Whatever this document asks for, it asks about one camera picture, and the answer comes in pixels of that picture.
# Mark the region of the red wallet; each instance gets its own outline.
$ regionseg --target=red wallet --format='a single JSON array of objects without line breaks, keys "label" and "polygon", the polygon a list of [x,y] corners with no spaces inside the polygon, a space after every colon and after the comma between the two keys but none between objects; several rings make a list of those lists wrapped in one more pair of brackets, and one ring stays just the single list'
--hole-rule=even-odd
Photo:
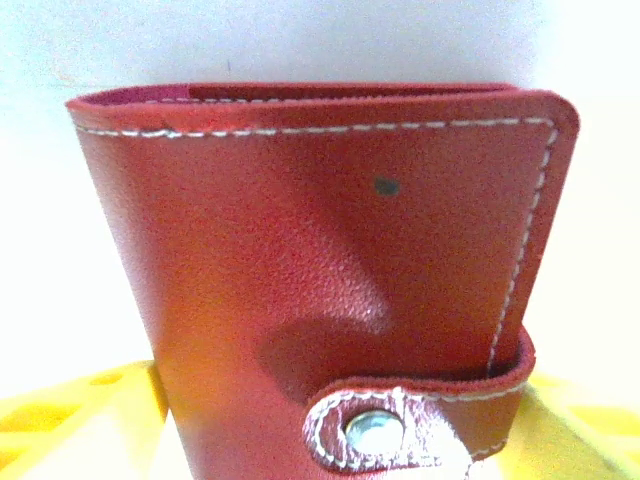
[{"label": "red wallet", "polygon": [[462,478],[505,445],[568,102],[187,84],[67,106],[195,478]]}]

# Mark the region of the white wall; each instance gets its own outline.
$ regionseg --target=white wall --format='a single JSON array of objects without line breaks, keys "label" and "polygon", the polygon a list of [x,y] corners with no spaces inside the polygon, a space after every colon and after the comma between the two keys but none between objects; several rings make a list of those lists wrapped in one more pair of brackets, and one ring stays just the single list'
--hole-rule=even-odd
[{"label": "white wall", "polygon": [[0,397],[150,356],[64,100],[176,81],[510,81],[583,129],[526,316],[539,365],[636,395],[634,2],[4,0]]}]

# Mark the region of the metal snap button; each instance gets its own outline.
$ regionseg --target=metal snap button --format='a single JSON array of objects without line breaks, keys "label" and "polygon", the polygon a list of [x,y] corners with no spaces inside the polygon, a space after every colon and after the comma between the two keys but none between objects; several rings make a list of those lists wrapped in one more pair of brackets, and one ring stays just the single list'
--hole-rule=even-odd
[{"label": "metal snap button", "polygon": [[365,455],[378,455],[400,449],[404,425],[398,417],[385,410],[362,413],[345,429],[347,443]]}]

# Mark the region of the dark spot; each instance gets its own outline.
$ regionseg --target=dark spot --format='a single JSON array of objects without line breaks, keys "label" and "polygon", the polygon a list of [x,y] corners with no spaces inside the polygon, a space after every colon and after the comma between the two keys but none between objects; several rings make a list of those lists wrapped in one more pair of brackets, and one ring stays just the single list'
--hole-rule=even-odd
[{"label": "dark spot", "polygon": [[397,195],[400,191],[400,185],[398,182],[390,178],[378,177],[376,178],[374,186],[379,195],[384,195],[386,197]]},{"label": "dark spot", "polygon": [[318,316],[289,320],[263,339],[256,355],[279,390],[306,405],[336,380],[384,375],[394,351],[393,343],[363,330],[357,319]]}]

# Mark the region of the stitching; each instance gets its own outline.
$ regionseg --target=stitching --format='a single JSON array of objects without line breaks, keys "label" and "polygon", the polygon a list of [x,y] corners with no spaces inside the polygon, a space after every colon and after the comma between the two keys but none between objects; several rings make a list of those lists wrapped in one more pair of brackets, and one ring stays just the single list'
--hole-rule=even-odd
[{"label": "stitching", "polygon": [[391,131],[391,130],[416,130],[420,128],[446,128],[446,127],[495,127],[498,125],[518,125],[520,123],[527,124],[547,124],[553,126],[553,122],[546,118],[529,117],[529,118],[491,118],[483,120],[451,120],[429,121],[429,122],[401,122],[401,123],[376,123],[376,124],[356,124],[356,125],[335,125],[329,127],[302,127],[302,128],[255,128],[255,129],[239,129],[239,130],[213,130],[213,131],[191,131],[179,132],[168,128],[160,130],[101,130],[88,128],[82,125],[75,125],[76,129],[81,132],[92,135],[102,135],[108,137],[141,137],[141,138],[160,138],[169,139],[176,138],[202,138],[202,137],[247,137],[250,135],[273,136],[277,134],[296,135],[296,134],[326,134],[326,133],[347,133],[370,132],[370,131]]},{"label": "stitching", "polygon": [[376,100],[400,95],[363,95],[353,97],[315,97],[315,98],[161,98],[132,103],[279,103],[279,102],[310,102],[315,100]]},{"label": "stitching", "polygon": [[531,204],[529,206],[529,213],[527,215],[527,220],[526,220],[526,228],[525,228],[524,234],[522,235],[522,240],[520,242],[520,251],[518,252],[518,257],[516,259],[516,264],[513,267],[513,271],[511,272],[511,279],[509,280],[509,286],[507,287],[507,292],[505,293],[504,300],[502,302],[502,309],[500,311],[498,325],[496,326],[495,333],[493,334],[493,339],[491,340],[491,348],[489,349],[489,361],[487,362],[487,377],[489,377],[491,374],[491,368],[493,367],[493,361],[496,356],[496,347],[498,346],[500,335],[502,334],[502,330],[504,328],[504,321],[507,316],[507,311],[509,310],[509,307],[511,305],[512,295],[516,288],[516,281],[521,272],[522,260],[525,257],[526,249],[529,244],[529,239],[531,238],[531,227],[533,226],[533,217],[535,215],[536,209],[538,208],[538,204],[540,203],[540,196],[542,194],[542,189],[544,188],[547,166],[549,165],[549,161],[551,160],[551,149],[553,148],[553,145],[558,139],[558,135],[559,135],[558,129],[555,127],[555,124],[550,119],[527,118],[525,119],[525,123],[530,123],[530,124],[544,123],[549,128],[551,128],[551,133],[549,134],[549,138],[547,139],[547,143],[544,149],[544,154],[542,155],[542,161],[540,162],[540,166],[538,167],[540,174],[538,175],[538,181],[533,191],[533,198],[531,199]]},{"label": "stitching", "polygon": [[[369,400],[371,398],[376,398],[380,400],[384,400],[388,398],[390,395],[394,398],[400,396],[402,398],[402,402],[405,402],[407,399],[416,400],[416,401],[437,401],[443,400],[445,402],[474,402],[474,401],[486,401],[493,398],[500,398],[508,395],[510,393],[517,392],[522,390],[524,386],[527,384],[526,381],[519,383],[515,387],[511,387],[507,390],[503,390],[500,392],[493,392],[486,395],[429,395],[429,394],[414,394],[407,393],[402,390],[401,387],[395,387],[391,393],[388,391],[368,391],[366,393],[356,393],[354,391],[348,391],[346,393],[338,393],[332,394],[319,403],[317,403],[314,408],[312,408],[311,412],[309,412],[309,416],[312,422],[315,423],[315,429],[313,432],[313,441],[315,443],[315,451],[318,455],[326,459],[330,464],[337,465],[340,468],[345,468],[346,466],[358,469],[361,466],[365,467],[373,467],[374,465],[386,466],[393,463],[397,463],[397,455],[392,457],[385,457],[384,455],[372,456],[372,455],[363,455],[365,458],[356,459],[353,461],[348,461],[346,459],[340,460],[336,458],[335,455],[329,453],[324,445],[322,444],[322,438],[320,436],[320,432],[322,431],[322,427],[324,424],[324,419],[329,415],[329,412],[334,408],[337,408],[341,403],[348,402],[354,398],[359,400]],[[498,450],[502,448],[506,444],[507,440],[504,439],[500,443],[489,446],[487,449],[480,449],[476,452],[473,452],[470,456],[471,458],[475,458],[480,455],[486,455],[492,451]]]},{"label": "stitching", "polygon": [[[188,98],[180,98],[175,99],[176,101],[192,101],[193,99]],[[205,99],[205,100],[218,100],[218,101],[234,101],[234,99]],[[533,226],[533,218],[535,211],[538,207],[538,203],[540,202],[540,196],[542,194],[542,189],[544,188],[545,180],[546,180],[546,169],[549,165],[549,161],[551,160],[551,152],[553,145],[558,139],[559,130],[556,128],[554,122],[545,117],[524,117],[524,118],[490,118],[490,119],[480,119],[480,120],[451,120],[448,122],[445,121],[427,121],[427,122],[400,122],[400,123],[377,123],[377,124],[355,124],[355,125],[336,125],[329,127],[302,127],[302,128],[256,128],[256,129],[242,129],[242,130],[213,130],[213,131],[192,131],[192,132],[178,132],[172,129],[161,129],[161,130],[100,130],[87,128],[82,125],[75,125],[76,129],[79,131],[92,134],[92,135],[101,135],[101,136],[109,136],[109,137],[141,137],[141,138],[161,138],[166,137],[168,139],[177,139],[177,138],[204,138],[204,137],[214,137],[214,138],[227,138],[227,137],[248,137],[248,136],[274,136],[278,134],[282,135],[298,135],[298,134],[340,134],[347,132],[371,132],[371,131],[394,131],[394,130],[417,130],[417,129],[434,129],[434,128],[446,128],[446,127],[454,127],[454,128],[465,128],[465,127],[495,127],[498,125],[505,126],[513,126],[518,124],[529,124],[529,125],[546,125],[551,129],[551,133],[549,138],[547,139],[544,154],[542,156],[542,161],[539,166],[540,174],[538,176],[538,182],[535,186],[533,198],[531,200],[531,204],[529,207],[529,213],[526,219],[526,229],[522,236],[522,241],[520,244],[520,251],[518,252],[518,256],[516,258],[516,264],[513,267],[513,271],[511,272],[511,279],[509,281],[509,286],[507,287],[507,291],[505,293],[504,300],[502,302],[502,309],[500,311],[500,316],[498,318],[498,324],[496,325],[496,330],[493,335],[493,339],[491,341],[491,347],[489,349],[489,359],[487,361],[487,376],[490,376],[491,368],[493,367],[493,362],[496,355],[496,347],[500,340],[500,336],[504,329],[504,321],[507,316],[507,312],[511,305],[512,295],[515,291],[516,280],[518,279],[521,272],[522,261],[525,257],[526,248],[529,244],[529,239],[531,236],[531,228]]]}]

